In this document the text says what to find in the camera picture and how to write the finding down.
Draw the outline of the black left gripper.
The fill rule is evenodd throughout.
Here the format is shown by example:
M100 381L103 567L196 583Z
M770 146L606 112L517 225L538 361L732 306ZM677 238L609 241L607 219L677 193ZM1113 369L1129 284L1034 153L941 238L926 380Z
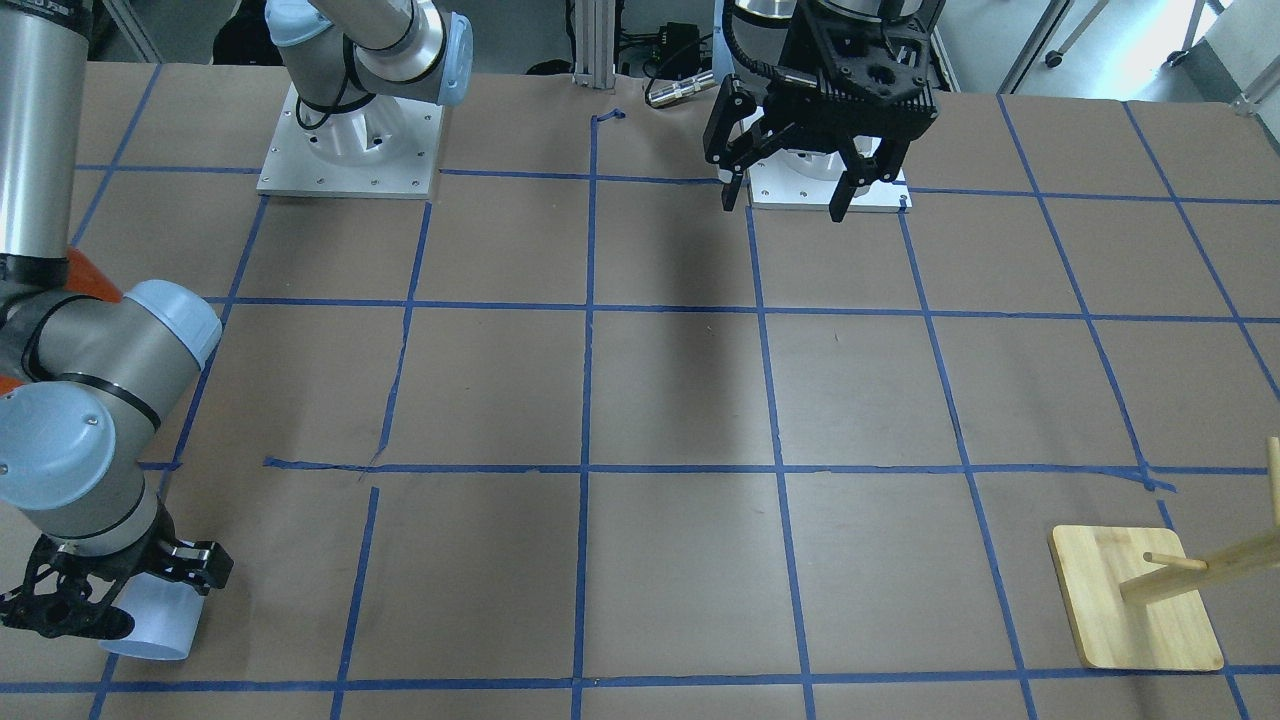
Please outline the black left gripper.
M788 13L767 15L718 3L719 92L703 151L730 173L724 211L735 209L750 167L778 150L838 154L833 222L901 210L900 165L938 117L920 9L919 1L794 1ZM872 154L858 149L860 137L878 140Z

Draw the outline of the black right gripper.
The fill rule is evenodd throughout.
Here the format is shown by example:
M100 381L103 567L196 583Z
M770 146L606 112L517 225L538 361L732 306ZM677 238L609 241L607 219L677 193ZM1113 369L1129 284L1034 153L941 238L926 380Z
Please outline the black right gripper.
M41 536L29 553L22 583L3 594L3 625L44 638L74 635L119 641L134 630L134 616L114 605L128 580L142 573L188 585L198 594L227 587L234 560L218 542L186 543L146 536L105 556L83 556Z

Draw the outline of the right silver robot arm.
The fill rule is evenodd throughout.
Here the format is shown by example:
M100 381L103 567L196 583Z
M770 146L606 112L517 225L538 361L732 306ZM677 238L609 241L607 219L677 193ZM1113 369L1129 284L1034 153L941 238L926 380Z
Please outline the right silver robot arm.
M3 624L134 659L189 655L233 569L186 541L141 451L221 337L198 295L146 281L113 302L70 290L70 196L88 1L3 4L3 501L38 530Z

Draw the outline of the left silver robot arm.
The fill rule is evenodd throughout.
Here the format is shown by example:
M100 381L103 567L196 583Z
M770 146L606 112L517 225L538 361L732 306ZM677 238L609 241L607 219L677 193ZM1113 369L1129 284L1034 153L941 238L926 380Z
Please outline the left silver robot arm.
M777 61L739 42L733 1L719 9L731 55L701 147L722 179L724 210L735 208L756 161L786 151L835 154L844 170L828 210L842 222L852 200L893 181L913 141L940 111L928 81L931 37L915 1L799 1Z

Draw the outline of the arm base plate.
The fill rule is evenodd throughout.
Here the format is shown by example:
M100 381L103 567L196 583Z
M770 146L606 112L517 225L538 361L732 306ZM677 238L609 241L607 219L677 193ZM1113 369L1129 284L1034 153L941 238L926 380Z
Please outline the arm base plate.
M837 154L781 150L756 161L748 172L751 202L772 210L827 211L844 173ZM876 182L850 204L850 211L906 211L913 206L905 176Z
M376 96L303 129L320 113L288 88L256 190L266 196L429 199L442 145L443 106Z

